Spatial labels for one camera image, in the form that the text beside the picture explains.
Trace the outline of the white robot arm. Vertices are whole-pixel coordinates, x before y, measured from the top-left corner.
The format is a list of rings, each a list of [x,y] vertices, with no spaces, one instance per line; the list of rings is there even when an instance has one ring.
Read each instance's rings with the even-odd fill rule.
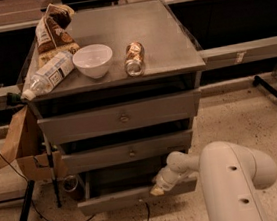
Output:
[[[269,221],[257,193],[277,179],[276,163],[267,153],[226,141],[207,144],[198,156],[174,151],[156,175],[151,195],[171,191],[193,172],[200,175],[209,221]]]

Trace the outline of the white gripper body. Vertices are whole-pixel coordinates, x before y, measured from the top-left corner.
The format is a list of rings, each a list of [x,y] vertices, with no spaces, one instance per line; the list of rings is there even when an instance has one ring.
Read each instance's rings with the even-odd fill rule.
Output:
[[[163,191],[171,191],[178,183],[181,183],[184,178],[190,175],[190,171],[186,170],[183,173],[173,171],[170,167],[162,168],[154,179],[154,184],[161,187]]]

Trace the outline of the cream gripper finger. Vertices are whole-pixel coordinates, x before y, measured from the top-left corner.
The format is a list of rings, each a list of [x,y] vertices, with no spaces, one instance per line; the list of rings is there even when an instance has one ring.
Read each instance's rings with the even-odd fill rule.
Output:
[[[154,185],[150,190],[150,194],[159,197],[160,195],[164,195],[165,191],[161,187]]]

